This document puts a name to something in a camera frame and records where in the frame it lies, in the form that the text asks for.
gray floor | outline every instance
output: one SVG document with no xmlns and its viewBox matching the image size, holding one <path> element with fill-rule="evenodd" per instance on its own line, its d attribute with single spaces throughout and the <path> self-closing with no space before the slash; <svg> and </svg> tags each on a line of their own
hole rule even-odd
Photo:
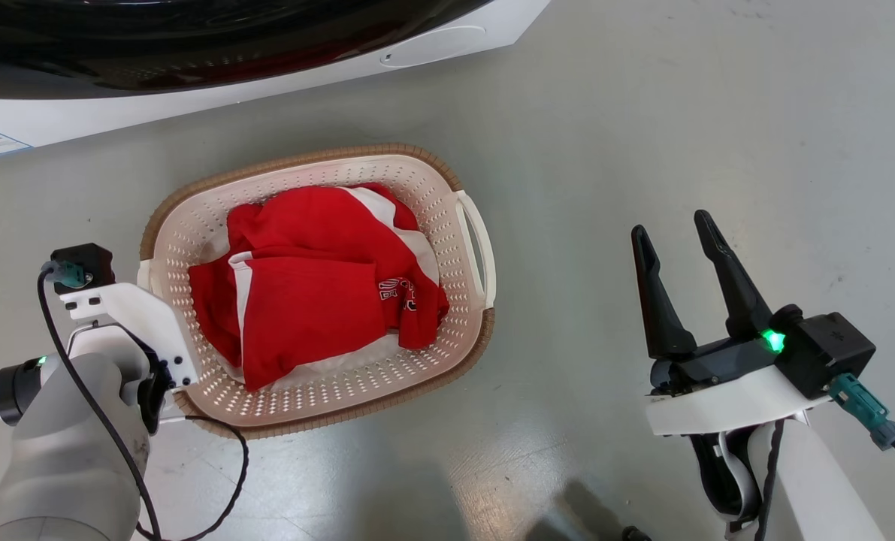
<svg viewBox="0 0 895 541">
<path fill-rule="evenodd" d="M 0 159 L 0 367 L 50 349 L 34 277 L 55 247 L 103 244 L 125 280 L 180 185 L 325 147 L 419 144 L 491 230 L 491 347 L 412 403 L 255 443 L 211 538 L 585 539 L 612 515 L 658 540 L 721 538 L 688 443 L 644 419 L 630 227 L 649 227 L 707 342 L 724 309 L 691 212 L 711 211 L 771 306 L 841 311 L 877 343 L 863 379 L 895 418 L 895 2 L 782 4 L 554 0 L 508 49 Z M 812 413 L 895 539 L 895 456 L 835 408 Z M 233 488 L 237 446 L 182 425 L 154 446 L 165 533 L 191 534 Z"/>
</svg>

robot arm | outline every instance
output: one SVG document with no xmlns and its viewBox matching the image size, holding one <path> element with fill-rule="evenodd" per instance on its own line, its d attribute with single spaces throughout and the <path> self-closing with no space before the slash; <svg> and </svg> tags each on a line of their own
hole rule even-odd
<svg viewBox="0 0 895 541">
<path fill-rule="evenodd" d="M 884 539 L 805 414 L 835 400 L 879 448 L 895 446 L 887 408 L 856 380 L 875 346 L 838 313 L 805 319 L 788 305 L 771 315 L 711 215 L 697 211 L 694 223 L 728 308 L 729 337 L 704 346 L 664 291 L 647 230 L 632 230 L 655 360 L 646 404 L 654 434 L 691 440 L 705 493 L 728 521 L 727 539 Z"/>
<path fill-rule="evenodd" d="M 128 349 L 130 338 L 113 329 Z M 77 343 L 90 341 L 90 334 Z M 72 361 L 144 472 L 150 435 L 135 403 L 137 357 L 93 352 Z M 106 428 L 70 374 L 54 370 L 12 435 L 12 459 L 0 483 L 0 540 L 126 541 L 139 510 L 137 483 Z"/>
<path fill-rule="evenodd" d="M 66 346 L 112 431 L 59 353 L 0 370 L 0 418 L 15 427 L 0 483 L 0 540 L 129 540 L 141 507 L 131 465 L 142 479 L 165 394 L 197 379 L 180 315 L 135 285 L 113 283 L 111 257 L 86 244 L 54 252 L 51 265 L 74 319 L 113 319 L 78 328 Z M 41 304 L 46 310 L 42 284 Z"/>
</svg>

washing machine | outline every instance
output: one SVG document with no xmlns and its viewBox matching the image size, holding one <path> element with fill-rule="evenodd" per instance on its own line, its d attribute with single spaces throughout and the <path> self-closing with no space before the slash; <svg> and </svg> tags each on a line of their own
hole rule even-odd
<svg viewBox="0 0 895 541">
<path fill-rule="evenodd" d="M 549 0 L 0 0 L 0 155 L 514 44 Z"/>
</svg>

white laundry basket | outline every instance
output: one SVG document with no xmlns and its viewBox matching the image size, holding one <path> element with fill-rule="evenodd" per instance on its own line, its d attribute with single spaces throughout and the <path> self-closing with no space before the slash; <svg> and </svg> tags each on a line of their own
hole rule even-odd
<svg viewBox="0 0 895 541">
<path fill-rule="evenodd" d="M 450 300 L 437 342 L 286 390 L 249 393 L 228 376 L 200 332 L 187 268 L 200 263 L 207 240 L 222 230 L 237 205 L 263 202 L 286 189 L 366 182 L 383 184 L 410 207 L 433 246 Z M 144 232 L 141 261 L 138 284 L 178 308 L 192 335 L 200 377 L 177 391 L 179 407 L 237 425 L 248 438 L 323 427 L 403 403 L 467 372 L 491 339 L 495 271 L 484 222 L 450 168 L 406 144 L 314 152 L 188 185 L 156 209 Z M 212 425 L 203 427 L 227 435 Z"/>
</svg>

washing machine door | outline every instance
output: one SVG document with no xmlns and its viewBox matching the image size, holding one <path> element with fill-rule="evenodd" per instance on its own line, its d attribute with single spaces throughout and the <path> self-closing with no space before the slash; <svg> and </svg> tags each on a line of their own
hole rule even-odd
<svg viewBox="0 0 895 541">
<path fill-rule="evenodd" d="M 0 98 L 176 92 L 318 68 L 491 0 L 0 0 Z"/>
</svg>

